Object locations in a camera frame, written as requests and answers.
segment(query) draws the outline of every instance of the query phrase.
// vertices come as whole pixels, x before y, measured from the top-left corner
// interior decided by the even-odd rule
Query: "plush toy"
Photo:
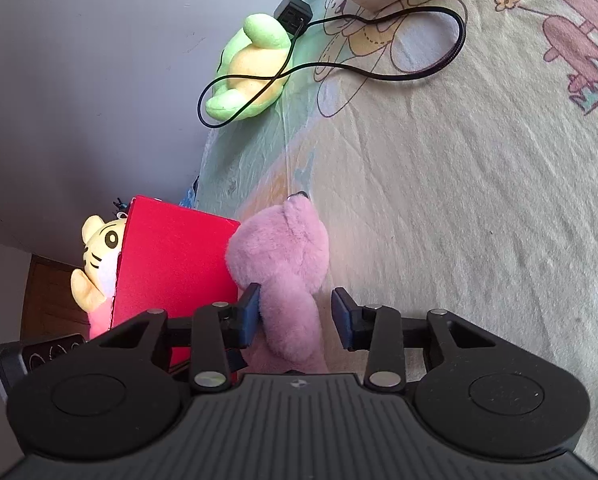
[[[88,313],[90,338],[110,328],[112,297],[116,288],[116,263],[124,239],[125,218],[107,224],[91,216],[81,228],[86,248],[84,269],[74,269],[70,277],[72,296]]]
[[[252,14],[223,49],[217,76],[274,76],[283,66],[289,50],[288,34],[275,18],[267,14]],[[292,60],[285,68],[291,67]],[[287,78],[276,80],[236,119],[254,117],[268,108],[281,95],[286,80]],[[256,79],[224,79],[215,85],[214,97],[205,103],[205,110],[210,117],[225,121],[252,99],[266,83],[268,81]]]
[[[237,229],[226,263],[241,290],[261,284],[261,329],[243,351],[252,372],[327,373],[313,294],[328,270],[326,228],[311,201],[292,195]]]

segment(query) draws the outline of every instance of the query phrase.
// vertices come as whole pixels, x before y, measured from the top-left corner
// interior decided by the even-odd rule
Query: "pink stuffed animal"
[[[241,290],[261,284],[261,330],[243,352],[252,372],[327,373],[313,294],[328,270],[328,233],[303,194],[260,211],[231,238],[226,263]]]

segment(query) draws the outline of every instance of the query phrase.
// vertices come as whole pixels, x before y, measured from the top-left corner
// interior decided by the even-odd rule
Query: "green fabric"
[[[290,38],[284,27],[272,16],[267,14],[252,14],[246,18],[243,28],[240,28],[221,53],[221,62],[217,70],[217,77],[228,74],[230,63],[237,52],[254,44],[260,48],[271,50],[290,49]],[[286,69],[292,67],[292,59]],[[274,103],[283,87],[275,92],[269,99],[259,104],[252,104],[246,108],[236,120],[254,117]],[[232,117],[244,104],[247,99],[235,89],[228,88],[228,80],[218,82],[213,89],[213,97],[205,103],[207,114],[218,121],[226,121]]]

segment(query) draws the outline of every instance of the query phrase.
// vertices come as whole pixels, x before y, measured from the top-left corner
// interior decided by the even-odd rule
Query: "black cable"
[[[358,67],[352,66],[352,65],[347,65],[344,63],[333,63],[333,62],[329,62],[329,61],[313,61],[310,63],[302,63],[299,65],[296,65],[296,66],[292,67],[291,69],[284,72],[285,67],[288,65],[288,63],[290,62],[290,59],[292,57],[293,50],[295,49],[295,43],[297,42],[297,38],[301,35],[301,32],[303,30],[308,29],[308,28],[312,27],[313,25],[320,25],[322,23],[335,22],[338,20],[358,20],[359,22],[365,23],[366,25],[377,25],[377,23],[389,22],[396,18],[406,16],[407,14],[413,14],[415,12],[438,12],[439,14],[445,14],[447,16],[450,16],[452,19],[454,19],[455,22],[457,22],[457,25],[459,27],[459,35],[458,35],[457,41],[455,41],[455,44],[450,49],[450,51],[447,54],[445,54],[445,56],[442,57],[438,62],[436,62],[432,66],[429,66],[428,68],[425,68],[424,70],[419,70],[417,72],[412,72],[409,74],[397,74],[397,75],[377,74],[377,73],[368,72],[367,70],[363,70],[362,68],[358,68]],[[364,77],[367,77],[369,79],[376,79],[379,81],[397,82],[397,81],[414,81],[416,79],[422,79],[424,77],[433,75],[433,74],[439,72],[440,70],[442,70],[443,68],[447,67],[455,59],[455,57],[457,57],[457,54],[459,54],[459,52],[461,51],[465,42],[466,42],[466,24],[464,23],[464,20],[454,10],[448,9],[447,7],[438,7],[438,6],[411,7],[410,9],[398,10],[397,12],[393,12],[392,14],[388,14],[381,18],[374,18],[371,20],[369,20],[368,18],[364,18],[362,16],[357,16],[356,14],[342,14],[340,16],[331,16],[329,18],[324,18],[322,20],[316,20],[315,22],[310,22],[310,23],[308,23],[308,25],[305,25],[302,20],[299,29],[297,30],[297,32],[295,33],[295,35],[293,36],[293,38],[290,41],[290,49],[288,50],[288,55],[285,58],[284,64],[282,65],[282,67],[279,69],[279,71],[274,76],[226,74],[226,75],[222,75],[222,76],[214,79],[204,88],[204,91],[202,91],[201,95],[199,96],[199,101],[197,102],[197,115],[199,116],[199,120],[202,122],[202,124],[204,126],[207,126],[208,128],[221,128],[222,126],[225,126],[226,124],[233,122],[235,120],[235,118],[237,118],[239,116],[239,114],[242,113],[242,111],[244,111],[251,104],[253,104],[253,102],[255,102],[258,99],[258,97],[260,97],[260,95],[263,94],[263,92],[265,92],[268,88],[270,88],[272,83],[274,83],[277,79],[287,77],[290,74],[292,74],[293,72],[297,72],[298,70],[301,70],[303,68],[310,68],[313,66],[331,66],[333,68],[342,68],[343,70],[350,70],[351,72],[355,72],[355,73],[362,75]],[[257,92],[257,94],[252,99],[250,99],[250,101],[248,101],[246,104],[244,104],[228,120],[223,121],[223,123],[219,123],[219,124],[210,124],[207,121],[205,121],[203,116],[201,115],[201,105],[202,105],[204,96],[207,93],[207,91],[210,88],[212,88],[216,83],[218,83],[219,81],[223,81],[224,79],[231,79],[231,78],[256,79],[256,80],[268,80],[269,79],[269,81],[259,92]]]

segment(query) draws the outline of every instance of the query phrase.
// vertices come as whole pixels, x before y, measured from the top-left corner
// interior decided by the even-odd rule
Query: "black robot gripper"
[[[6,480],[598,480],[574,455],[590,403],[568,372],[445,310],[401,317],[332,291],[354,374],[245,374],[259,285],[169,319],[153,309],[33,370],[8,396],[25,453]],[[170,370],[172,348],[188,365]],[[423,351],[409,381],[404,349]]]

